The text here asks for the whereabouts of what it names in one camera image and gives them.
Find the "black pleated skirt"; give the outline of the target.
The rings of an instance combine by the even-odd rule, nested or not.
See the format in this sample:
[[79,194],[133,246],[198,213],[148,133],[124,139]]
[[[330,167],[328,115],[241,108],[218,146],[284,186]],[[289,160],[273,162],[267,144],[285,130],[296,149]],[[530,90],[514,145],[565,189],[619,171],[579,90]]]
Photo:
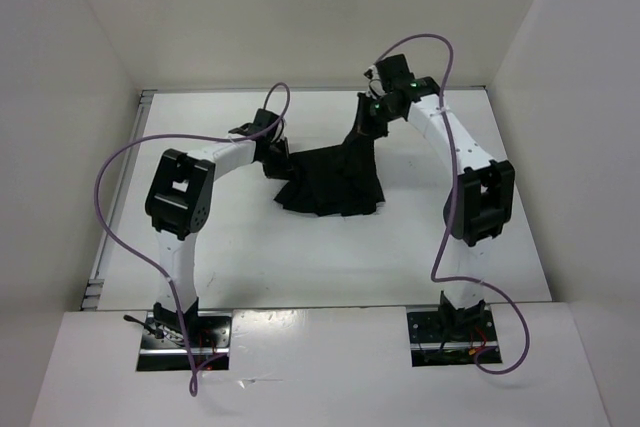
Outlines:
[[291,171],[274,201],[290,212],[318,217],[371,215],[385,202],[375,141],[388,134],[367,113],[371,97],[357,95],[351,130],[342,143],[290,155]]

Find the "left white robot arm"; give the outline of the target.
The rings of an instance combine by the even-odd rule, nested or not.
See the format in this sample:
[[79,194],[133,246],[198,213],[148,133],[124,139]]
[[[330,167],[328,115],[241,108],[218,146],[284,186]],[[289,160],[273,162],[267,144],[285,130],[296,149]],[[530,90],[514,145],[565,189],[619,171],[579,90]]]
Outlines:
[[230,133],[234,137],[226,142],[187,152],[166,150],[145,201],[158,241],[158,264],[167,279],[153,318],[180,347],[192,344],[202,330],[194,278],[196,240],[210,216],[214,183],[255,162],[279,167],[288,156],[284,120],[265,108]]

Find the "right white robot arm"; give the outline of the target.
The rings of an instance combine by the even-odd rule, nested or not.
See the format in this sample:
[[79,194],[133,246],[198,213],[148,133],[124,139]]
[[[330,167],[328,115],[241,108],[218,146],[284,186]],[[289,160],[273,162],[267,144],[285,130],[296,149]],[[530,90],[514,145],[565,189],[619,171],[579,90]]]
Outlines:
[[376,61],[365,76],[369,86],[358,96],[357,133],[378,139],[387,135],[389,123],[402,119],[452,174],[443,218],[455,261],[444,276],[432,278],[442,286],[437,317],[417,331],[434,331],[440,343],[469,340],[484,320],[480,272],[486,242],[498,237],[512,217],[515,169],[479,145],[446,104],[437,82],[416,77],[404,55]]

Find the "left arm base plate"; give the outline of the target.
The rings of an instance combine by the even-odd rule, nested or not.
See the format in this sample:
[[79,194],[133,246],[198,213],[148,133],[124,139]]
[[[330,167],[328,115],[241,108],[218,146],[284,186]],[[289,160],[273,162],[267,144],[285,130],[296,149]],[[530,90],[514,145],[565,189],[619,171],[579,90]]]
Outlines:
[[[230,363],[232,313],[200,311],[200,331],[190,338],[195,366],[204,371],[226,371]],[[189,371],[184,339],[178,331],[161,326],[152,312],[144,318],[136,370],[138,372]]]

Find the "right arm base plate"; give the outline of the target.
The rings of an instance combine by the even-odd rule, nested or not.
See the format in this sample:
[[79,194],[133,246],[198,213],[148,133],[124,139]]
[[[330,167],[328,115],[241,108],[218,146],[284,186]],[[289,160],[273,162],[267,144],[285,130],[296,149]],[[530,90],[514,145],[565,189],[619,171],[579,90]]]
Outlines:
[[444,327],[435,308],[406,312],[413,367],[472,365],[480,354],[481,364],[500,364],[500,347],[493,316],[485,309],[479,320],[451,332]]

